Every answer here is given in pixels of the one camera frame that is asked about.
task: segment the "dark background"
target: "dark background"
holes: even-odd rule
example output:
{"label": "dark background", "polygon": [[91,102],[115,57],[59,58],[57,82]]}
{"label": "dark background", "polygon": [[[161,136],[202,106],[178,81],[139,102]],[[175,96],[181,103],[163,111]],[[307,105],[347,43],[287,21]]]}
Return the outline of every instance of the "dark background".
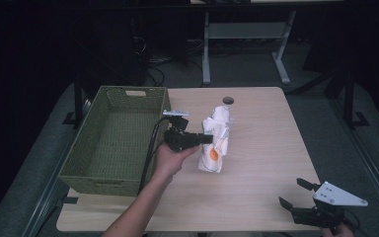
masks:
{"label": "dark background", "polygon": [[[90,97],[101,84],[139,85],[145,63],[133,53],[133,31],[180,60],[187,38],[202,34],[200,13],[147,13],[131,27],[128,17],[135,13],[69,10],[87,3],[0,1],[0,201],[75,77]],[[324,73],[346,63],[379,110],[379,1],[345,5],[324,15],[300,10],[290,39],[313,42],[307,70]]]}

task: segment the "black power cord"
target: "black power cord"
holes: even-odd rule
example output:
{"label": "black power cord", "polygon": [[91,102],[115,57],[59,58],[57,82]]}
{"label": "black power cord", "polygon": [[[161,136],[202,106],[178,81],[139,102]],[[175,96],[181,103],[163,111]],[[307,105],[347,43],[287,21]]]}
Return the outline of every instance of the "black power cord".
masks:
{"label": "black power cord", "polygon": [[147,155],[146,155],[146,160],[144,161],[144,167],[143,167],[143,172],[141,173],[141,178],[140,178],[140,186],[138,188],[138,192],[137,194],[139,195],[140,192],[143,190],[144,188],[144,185],[146,183],[146,174],[147,174],[147,170],[149,169],[149,166],[150,166],[150,162],[152,161],[152,157],[155,153],[155,151],[158,149],[158,147],[156,147],[156,150],[154,152],[153,151],[153,147],[155,145],[155,140],[156,140],[156,137],[158,135],[158,130],[159,130],[159,126],[161,124],[161,122],[163,120],[166,120],[166,119],[169,119],[170,117],[163,117],[163,118],[160,118],[158,120],[158,122],[156,122],[155,126],[153,127],[153,131],[152,131],[152,136],[150,137],[150,143],[149,143],[149,148],[147,149]]}
{"label": "black power cord", "polygon": [[347,224],[350,225],[356,231],[360,232],[365,237],[369,237],[369,235],[363,229],[361,229],[361,223],[359,222],[358,217],[352,211],[350,211],[349,209],[345,208],[344,210],[346,212],[348,212],[350,215],[352,215],[353,218],[355,219],[355,223],[352,223],[350,220],[348,220]]}
{"label": "black power cord", "polygon": [[163,84],[165,82],[165,73],[163,73],[163,71],[159,70],[158,68],[154,68],[154,67],[147,67],[147,69],[155,70],[161,74],[162,79],[159,82],[155,79],[155,77],[149,71],[147,71],[147,76],[152,81],[153,86],[154,87],[163,87]]}

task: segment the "white cloth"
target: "white cloth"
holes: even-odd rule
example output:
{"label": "white cloth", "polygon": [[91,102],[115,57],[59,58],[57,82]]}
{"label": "white cloth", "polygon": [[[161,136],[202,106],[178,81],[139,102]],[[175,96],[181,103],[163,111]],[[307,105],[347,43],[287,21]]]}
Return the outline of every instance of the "white cloth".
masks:
{"label": "white cloth", "polygon": [[216,107],[211,117],[202,122],[204,134],[213,135],[213,143],[203,144],[198,169],[220,173],[223,156],[227,154],[229,142],[230,110],[227,106]]}

